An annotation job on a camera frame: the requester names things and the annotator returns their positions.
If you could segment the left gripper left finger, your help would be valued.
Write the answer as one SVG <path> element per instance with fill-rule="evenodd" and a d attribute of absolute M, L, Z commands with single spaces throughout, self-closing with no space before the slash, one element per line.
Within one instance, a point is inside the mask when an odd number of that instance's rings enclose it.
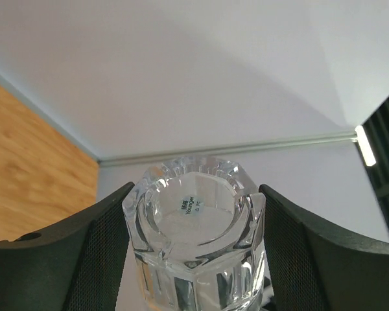
<path fill-rule="evenodd" d="M 115 310 L 129 243 L 122 202 L 133 187 L 0 241 L 0 310 Z"/>

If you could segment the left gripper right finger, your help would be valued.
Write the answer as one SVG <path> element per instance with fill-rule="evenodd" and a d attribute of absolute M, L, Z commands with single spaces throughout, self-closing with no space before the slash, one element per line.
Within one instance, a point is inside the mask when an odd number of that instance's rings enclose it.
<path fill-rule="evenodd" d="M 389 243 L 350 231 L 261 185 L 278 310 L 389 310 Z"/>

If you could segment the clear glass tumbler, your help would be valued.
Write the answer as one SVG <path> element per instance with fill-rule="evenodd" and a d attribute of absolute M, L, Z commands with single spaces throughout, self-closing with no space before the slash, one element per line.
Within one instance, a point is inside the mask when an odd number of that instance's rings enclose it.
<path fill-rule="evenodd" d="M 265 195 L 240 164 L 190 155 L 149 167 L 123 201 L 147 310 L 259 310 Z"/>

